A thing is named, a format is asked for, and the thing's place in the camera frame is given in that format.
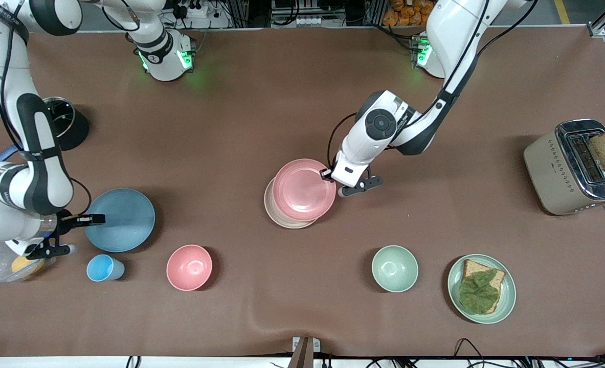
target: tabletop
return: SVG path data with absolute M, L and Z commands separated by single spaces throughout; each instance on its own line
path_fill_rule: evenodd
M 145 244 L 115 255 L 127 268 L 118 281 L 87 279 L 103 252 L 76 229 L 63 237 L 75 254 L 0 283 L 0 356 L 272 354 L 300 335 L 342 356 L 451 355 L 461 337 L 485 355 L 605 352 L 605 213 L 546 215 L 522 159 L 562 121 L 605 124 L 605 47 L 586 28 L 498 40 L 426 152 L 381 154 L 372 168 L 384 186 L 337 198 L 301 230 L 263 208 L 279 168 L 324 162 L 332 128 L 373 91 L 424 110 L 441 81 L 377 30 L 209 32 L 193 73 L 174 82 L 145 74 L 133 47 L 120 33 L 31 37 L 40 95 L 68 98 L 92 124 L 63 154 L 68 173 L 94 197 L 145 193 L 157 222 Z M 0 124 L 0 151 L 8 145 Z M 69 208 L 84 205 L 76 187 Z M 165 275 L 185 244 L 214 260 L 200 291 Z M 370 274 L 389 244 L 418 260 L 407 292 L 386 293 Z M 473 324 L 450 302 L 447 272 L 467 254 L 513 275 L 517 304 L 499 324 Z

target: black pot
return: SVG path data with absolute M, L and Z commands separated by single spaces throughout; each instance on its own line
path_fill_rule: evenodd
M 52 115 L 52 126 L 62 151 L 82 144 L 89 134 L 89 121 L 68 100 L 49 97 L 43 100 Z

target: green leaf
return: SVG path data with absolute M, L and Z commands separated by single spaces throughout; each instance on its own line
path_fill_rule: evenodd
M 498 270 L 475 272 L 464 278 L 459 285 L 459 303 L 475 314 L 484 314 L 500 297 L 500 293 L 489 284 L 496 277 Z

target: pink bowl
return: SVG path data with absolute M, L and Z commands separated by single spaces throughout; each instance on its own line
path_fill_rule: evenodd
M 273 182 L 277 208 L 296 221 L 312 221 L 325 215 L 337 195 L 337 185 L 321 178 L 325 168 L 309 158 L 284 165 Z
M 195 290 L 211 275 L 211 257 L 200 245 L 185 245 L 171 255 L 166 276 L 171 285 L 181 291 Z

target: toaster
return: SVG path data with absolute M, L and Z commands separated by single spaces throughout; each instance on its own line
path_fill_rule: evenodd
M 605 170 L 589 149 L 590 137 L 603 132 L 603 124 L 595 120 L 566 121 L 525 149 L 532 184 L 551 214 L 605 210 Z

